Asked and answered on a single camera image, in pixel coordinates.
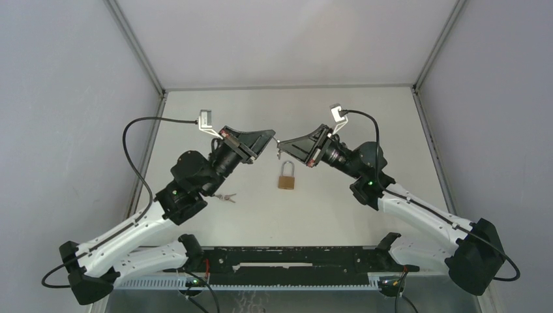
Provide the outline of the long shackle brass padlock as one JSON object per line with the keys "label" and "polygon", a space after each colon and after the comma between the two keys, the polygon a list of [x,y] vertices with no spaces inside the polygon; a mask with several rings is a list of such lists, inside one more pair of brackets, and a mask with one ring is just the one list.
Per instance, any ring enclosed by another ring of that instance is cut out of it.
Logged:
{"label": "long shackle brass padlock", "polygon": [[[290,168],[289,174],[286,173],[286,168]],[[281,165],[280,175],[278,177],[277,187],[281,190],[293,190],[295,188],[295,164],[292,161],[285,161]]]}

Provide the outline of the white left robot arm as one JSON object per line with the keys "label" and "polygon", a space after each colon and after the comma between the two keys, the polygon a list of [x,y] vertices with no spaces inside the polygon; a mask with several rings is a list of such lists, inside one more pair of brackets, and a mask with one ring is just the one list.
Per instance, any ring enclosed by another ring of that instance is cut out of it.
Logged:
{"label": "white left robot arm", "polygon": [[209,156],[186,151],[177,159],[170,170],[172,181],[146,208],[88,242],[62,244],[60,255],[77,302],[92,304],[127,280],[165,269],[199,270],[204,255],[194,235],[181,235],[156,248],[138,247],[154,235],[177,229],[206,208],[205,199],[215,195],[239,164],[252,164],[274,135],[274,130],[222,128]]}

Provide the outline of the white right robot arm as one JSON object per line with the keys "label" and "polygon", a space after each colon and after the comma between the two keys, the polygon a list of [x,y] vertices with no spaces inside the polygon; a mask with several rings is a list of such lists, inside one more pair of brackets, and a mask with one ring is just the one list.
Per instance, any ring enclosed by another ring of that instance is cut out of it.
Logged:
{"label": "white right robot arm", "polygon": [[376,142],[354,150],[340,141],[327,125],[306,136],[278,143],[285,152],[313,168],[323,162],[354,178],[350,190],[362,205],[393,215],[423,233],[421,237],[393,240],[377,253],[384,271],[412,265],[445,273],[464,291],[481,296],[506,261],[497,229],[490,221],[477,222],[444,212],[408,192],[382,172],[387,161]]}

